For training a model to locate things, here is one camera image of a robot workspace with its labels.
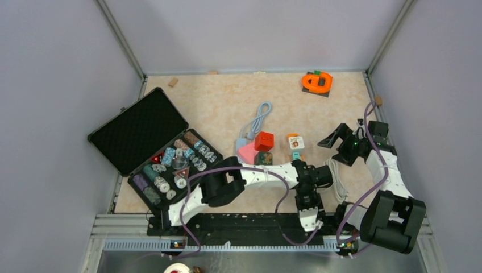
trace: wooden table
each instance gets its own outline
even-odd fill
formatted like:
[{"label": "wooden table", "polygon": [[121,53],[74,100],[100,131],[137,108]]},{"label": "wooden table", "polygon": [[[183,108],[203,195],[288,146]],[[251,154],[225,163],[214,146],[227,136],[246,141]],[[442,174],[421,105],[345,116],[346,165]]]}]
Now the wooden table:
[{"label": "wooden table", "polygon": [[[304,157],[307,164],[319,167],[336,154],[317,146],[341,123],[356,128],[356,119],[363,116],[369,102],[361,72],[335,72],[328,98],[301,92],[304,73],[182,75],[174,88],[168,86],[173,76],[148,78],[146,93],[161,87],[189,122],[223,156],[234,155],[234,141],[240,129],[256,115],[259,105],[270,101],[272,112],[266,117],[263,131],[275,135],[273,163],[289,161],[286,135],[298,133],[305,141]],[[348,201],[355,202],[373,186],[372,177],[363,160],[359,158],[352,167],[340,164],[340,176],[348,190]],[[209,208],[209,213],[268,213],[283,196],[282,188],[260,188],[244,191],[235,201],[221,208]],[[296,212],[294,191],[281,204],[280,212]],[[333,189],[321,192],[325,209],[334,211],[337,206]],[[368,206],[374,194],[362,205]],[[148,208],[124,178],[120,188],[115,213],[146,213]]]}]

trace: red cube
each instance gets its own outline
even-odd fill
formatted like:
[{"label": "red cube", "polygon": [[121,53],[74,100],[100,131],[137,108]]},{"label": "red cube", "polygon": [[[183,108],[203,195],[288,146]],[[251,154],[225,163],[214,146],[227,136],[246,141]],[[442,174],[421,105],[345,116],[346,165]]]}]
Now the red cube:
[{"label": "red cube", "polygon": [[260,132],[255,138],[255,150],[260,152],[269,152],[275,146],[275,135],[266,132]]}]

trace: pink block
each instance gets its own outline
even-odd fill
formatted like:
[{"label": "pink block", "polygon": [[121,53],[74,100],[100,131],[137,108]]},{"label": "pink block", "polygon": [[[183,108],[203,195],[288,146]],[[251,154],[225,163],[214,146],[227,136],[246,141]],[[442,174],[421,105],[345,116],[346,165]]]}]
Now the pink block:
[{"label": "pink block", "polygon": [[255,150],[255,143],[252,142],[248,145],[245,145],[238,149],[236,152],[237,156],[241,158],[246,164],[255,164],[255,156],[257,155],[258,151]]}]

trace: metal frame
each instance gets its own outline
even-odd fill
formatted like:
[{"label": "metal frame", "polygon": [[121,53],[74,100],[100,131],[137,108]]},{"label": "metal frame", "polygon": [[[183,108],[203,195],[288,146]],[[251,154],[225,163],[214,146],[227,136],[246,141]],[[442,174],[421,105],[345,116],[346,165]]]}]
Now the metal frame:
[{"label": "metal frame", "polygon": [[[377,92],[373,86],[371,76],[375,71],[379,61],[384,56],[393,38],[396,36],[397,31],[400,29],[401,24],[405,20],[407,14],[413,8],[417,0],[406,0],[401,11],[394,20],[392,26],[390,27],[384,41],[382,42],[380,48],[377,50],[375,57],[370,63],[369,67],[363,76],[365,79],[365,84],[368,89],[368,94],[370,99],[373,99],[377,95]],[[113,31],[113,34],[118,41],[121,49],[126,55],[128,61],[136,71],[137,75],[143,80],[139,91],[139,99],[143,97],[144,91],[147,85],[147,76],[143,72],[139,62],[137,61],[131,47],[129,46],[125,36],[122,34],[120,27],[114,19],[108,5],[105,0],[95,0],[99,9],[101,10],[103,16],[106,19],[107,24]],[[375,116],[379,121],[386,121],[386,116],[383,108],[377,107],[375,109]],[[117,178],[114,194],[112,197],[112,202],[110,207],[107,209],[108,213],[114,211],[114,205],[117,201],[117,196],[120,190],[120,184],[122,182],[122,177],[119,175]],[[82,272],[97,272],[99,264],[101,263],[102,250],[106,243],[109,243],[112,239],[117,240],[152,240],[152,237],[148,237],[147,226],[149,225],[146,217],[151,217],[151,214],[99,214],[96,216],[89,246],[84,257],[84,263],[82,267]],[[447,267],[444,263],[444,259],[439,251],[439,247],[435,237],[433,235],[432,229],[430,227],[429,220],[424,219],[423,226],[419,233],[417,239],[420,251],[422,253],[422,260],[425,264],[426,271],[428,273],[435,272],[448,272]]]}]

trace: white wall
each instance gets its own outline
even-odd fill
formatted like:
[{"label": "white wall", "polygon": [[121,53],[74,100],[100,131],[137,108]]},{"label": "white wall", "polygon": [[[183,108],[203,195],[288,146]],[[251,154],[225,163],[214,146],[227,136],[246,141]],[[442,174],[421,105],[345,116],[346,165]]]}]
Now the white wall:
[{"label": "white wall", "polygon": [[147,74],[364,70],[404,0],[107,0]]},{"label": "white wall", "polygon": [[117,175],[86,137],[140,80],[94,1],[2,1],[0,34],[0,271],[77,272]]},{"label": "white wall", "polygon": [[482,2],[418,1],[373,78],[451,272],[480,272]]}]

